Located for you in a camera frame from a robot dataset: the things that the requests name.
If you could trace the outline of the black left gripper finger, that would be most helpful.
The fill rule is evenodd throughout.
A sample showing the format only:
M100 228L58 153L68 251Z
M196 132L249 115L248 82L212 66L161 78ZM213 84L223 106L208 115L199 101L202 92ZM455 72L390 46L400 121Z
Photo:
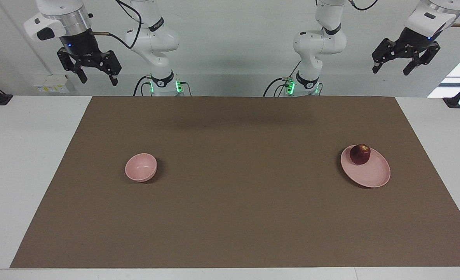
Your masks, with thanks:
M440 50L440 45L430 45L426 48L407 47L405 53L410 54L411 62L403 69L405 76L420 65L427 65Z
M384 63L397 58L397 43L398 41L391 41L390 39L385 38L373 51L372 59L374 66L372 67L372 71L374 74L378 73Z

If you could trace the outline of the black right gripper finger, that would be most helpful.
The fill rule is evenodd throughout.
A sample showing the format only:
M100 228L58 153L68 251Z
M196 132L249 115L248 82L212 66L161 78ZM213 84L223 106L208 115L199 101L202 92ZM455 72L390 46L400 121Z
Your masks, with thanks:
M100 70L108 75L113 86L118 84L117 76L121 69L122 66L113 50L100 54Z
M63 66L63 69L76 74L83 84L88 81L85 72L82 70L82 60L80 56L68 53L64 47L61 47L57 51L57 56Z

